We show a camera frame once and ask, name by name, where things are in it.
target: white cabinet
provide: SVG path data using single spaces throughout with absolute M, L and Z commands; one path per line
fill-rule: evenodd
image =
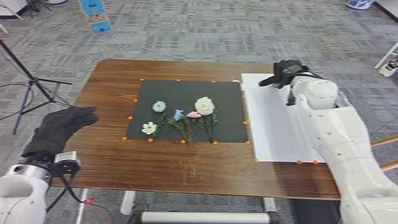
M 26 6 L 26 0 L 0 0 L 0 5 L 5 5 L 14 12 L 17 12 Z M 0 17 L 12 16 L 10 11 L 0 7 Z
M 376 0 L 376 3 L 398 18 L 398 0 Z

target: wooden table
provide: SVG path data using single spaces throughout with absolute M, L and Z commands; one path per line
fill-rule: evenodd
M 230 81 L 243 72 L 269 73 L 271 66 L 101 61 L 76 101 L 77 106 L 97 107 L 99 122 L 67 143 L 83 163 L 76 187 L 339 199 L 326 166 L 255 162 L 252 145 L 122 140 L 140 79 Z

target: white paper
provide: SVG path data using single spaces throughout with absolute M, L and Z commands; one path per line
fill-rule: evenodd
M 323 162 L 305 139 L 294 106 L 285 106 L 289 86 L 259 87 L 271 74 L 241 74 L 255 159 L 269 162 Z

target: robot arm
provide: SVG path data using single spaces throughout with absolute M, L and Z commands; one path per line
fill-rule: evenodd
M 367 129 L 355 108 L 335 83 L 310 75 L 305 67 L 303 72 L 296 68 L 291 72 L 289 68 L 291 65 L 278 68 L 282 72 L 275 73 L 287 78 L 273 80 L 289 80 L 284 85 L 291 88 L 305 136 L 326 161 L 339 188 L 342 222 L 392 224 L 398 220 L 398 186 L 374 161 Z
M 93 108 L 69 107 L 46 115 L 22 151 L 24 159 L 0 177 L 1 224 L 44 223 L 47 182 L 79 168 L 74 152 L 62 153 L 65 142 L 95 121 Z

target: cable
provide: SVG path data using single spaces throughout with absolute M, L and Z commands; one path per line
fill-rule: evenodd
M 26 85 L 21 84 L 21 83 L 10 83 L 10 84 L 1 85 L 0 88 L 1 88 L 1 87 L 6 87 L 6 86 L 24 86 L 24 87 L 26 87 Z M 26 103 L 22 109 L 30 106 L 30 104 L 31 104 L 31 102 L 33 102 L 33 89 L 31 89 L 31 88 L 30 88 L 30 91 L 28 91 L 28 92 L 30 92 L 30 101 L 28 101 L 28 103 Z M 1 117 L 1 118 L 0 118 L 0 121 L 5 120 L 6 118 L 10 118 L 15 114 L 19 114 L 19 111 L 15 111 L 10 115 L 6 115 L 5 117 Z
M 56 198 L 54 198 L 54 200 L 53 200 L 53 203 L 49 204 L 49 206 L 47 206 L 47 208 L 46 208 L 46 213 L 51 211 L 51 208 L 53 208 L 54 204 L 58 203 L 60 198 L 63 197 L 65 192 L 67 192 L 67 187 L 63 187 L 63 190 L 62 190 L 62 192 L 60 192 Z
M 102 207 L 101 205 L 93 204 L 93 203 L 90 202 L 90 200 L 85 200 L 85 201 L 79 200 L 79 198 L 77 198 L 77 196 L 76 196 L 76 194 L 74 194 L 72 188 L 70 188 L 70 182 L 67 182 L 65 177 L 63 177 L 63 175 L 60 174 L 60 172 L 58 172 L 56 169 L 54 169 L 54 173 L 58 174 L 58 178 L 60 178 L 60 181 L 62 181 L 62 183 L 63 183 L 65 190 L 69 191 L 69 194 L 70 194 L 72 199 L 76 200 L 77 203 L 83 203 L 83 204 L 86 204 L 86 205 L 90 205 L 90 206 L 101 208 L 101 209 L 106 211 L 106 213 L 108 213 L 108 217 L 109 217 L 109 223 L 113 224 L 113 215 L 111 215 L 111 212 L 109 212 L 108 208 Z

